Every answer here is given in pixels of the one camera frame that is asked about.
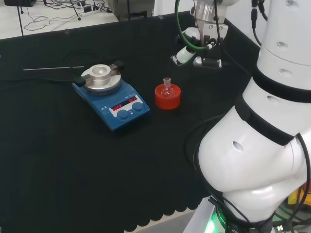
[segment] red container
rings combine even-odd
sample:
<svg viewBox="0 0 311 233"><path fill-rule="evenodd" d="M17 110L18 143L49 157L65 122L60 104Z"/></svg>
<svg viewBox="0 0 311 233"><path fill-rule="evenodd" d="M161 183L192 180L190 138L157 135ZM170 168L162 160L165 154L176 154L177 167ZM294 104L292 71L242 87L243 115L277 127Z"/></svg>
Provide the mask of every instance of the red container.
<svg viewBox="0 0 311 233"><path fill-rule="evenodd" d="M161 84L155 89L155 104L161 109L174 109L180 105L180 88L175 84L171 84L174 90L174 97L164 98L161 96L161 92L164 88L164 84Z"/></svg>

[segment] white wall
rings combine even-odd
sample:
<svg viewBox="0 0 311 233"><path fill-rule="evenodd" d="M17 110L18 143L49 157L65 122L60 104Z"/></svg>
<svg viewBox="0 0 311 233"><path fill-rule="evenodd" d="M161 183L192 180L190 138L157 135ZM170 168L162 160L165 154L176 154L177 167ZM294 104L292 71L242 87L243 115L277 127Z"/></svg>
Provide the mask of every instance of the white wall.
<svg viewBox="0 0 311 233"><path fill-rule="evenodd" d="M166 15L174 13L175 0L155 0L154 15ZM266 15L269 12L270 0L264 3ZM193 0L180 0L179 11L188 11L193 6ZM251 22L251 0L240 0L237 4L228 7L226 18L256 43ZM266 21L258 10L256 33L260 41L263 40Z"/></svg>

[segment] green light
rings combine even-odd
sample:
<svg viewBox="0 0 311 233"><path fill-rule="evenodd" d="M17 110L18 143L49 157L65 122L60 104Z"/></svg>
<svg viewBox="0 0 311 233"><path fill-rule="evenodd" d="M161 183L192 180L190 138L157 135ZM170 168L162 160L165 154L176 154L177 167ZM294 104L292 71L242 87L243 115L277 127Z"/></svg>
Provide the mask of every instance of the green light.
<svg viewBox="0 0 311 233"><path fill-rule="evenodd" d="M213 233L213 231L215 230L215 224L214 222L211 220L208 222L204 233Z"/></svg>

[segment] table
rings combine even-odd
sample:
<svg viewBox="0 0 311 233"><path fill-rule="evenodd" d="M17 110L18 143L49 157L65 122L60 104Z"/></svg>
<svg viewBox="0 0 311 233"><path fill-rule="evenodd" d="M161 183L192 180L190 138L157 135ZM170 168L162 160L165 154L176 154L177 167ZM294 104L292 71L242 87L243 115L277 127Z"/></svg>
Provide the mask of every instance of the table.
<svg viewBox="0 0 311 233"><path fill-rule="evenodd" d="M187 12L180 23L187 28L194 19ZM0 41L3 232L130 232L195 209L208 195L183 156L183 139L194 124L228 111L250 77L233 65L221 71L172 65L169 57L182 48L176 35L175 18L167 15ZM232 25L225 46L249 70L255 66L258 47ZM125 62L122 78L151 111L115 133L71 87L81 71L22 71L117 59ZM175 111L154 103L166 76L182 90Z"/></svg>
<svg viewBox="0 0 311 233"><path fill-rule="evenodd" d="M102 0L96 0L96 4L103 2ZM87 4L93 4L93 0L86 0ZM23 7L24 14L21 14L21 21L22 25L26 26L28 23L32 22L32 19L28 16L28 11L30 16L47 16L50 18L54 17L61 17L61 18L68 18L75 15L75 11L72 8L63 8L63 9L52 9L44 5L43 2L37 1L32 7ZM35 30L36 31L28 31L23 29L24 35L36 34L36 33L45 33L50 31L59 31L64 30L66 28L81 28L87 27L92 25L104 24L104 23L111 23L111 22L118 22L117 17L113 13L107 13L101 11L99 13L89 15L86 17L81 17L81 20L78 21L77 17L73 16L71 22L60 22L54 21L51 26L46 26L43 29L44 23L47 21L38 22L35 24L31 24L27 26L27 29ZM0 0L0 39L21 36L21 30L19 25L18 13L17 8L13 6L6 6L4 2Z"/></svg>

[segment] black band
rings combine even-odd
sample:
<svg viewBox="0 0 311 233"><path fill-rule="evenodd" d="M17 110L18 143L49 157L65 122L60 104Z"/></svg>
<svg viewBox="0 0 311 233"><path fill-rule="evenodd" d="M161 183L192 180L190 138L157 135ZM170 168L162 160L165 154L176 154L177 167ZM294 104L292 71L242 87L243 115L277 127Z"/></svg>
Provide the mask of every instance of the black band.
<svg viewBox="0 0 311 233"><path fill-rule="evenodd" d="M253 74L253 79L261 89L274 96L293 102L311 103L311 91L278 83L265 76L258 68Z"/></svg>
<svg viewBox="0 0 311 233"><path fill-rule="evenodd" d="M254 130L271 141L281 146L285 146L294 138L294 136L279 130L261 118L247 105L242 96L236 99L234 106L242 120L246 121Z"/></svg>

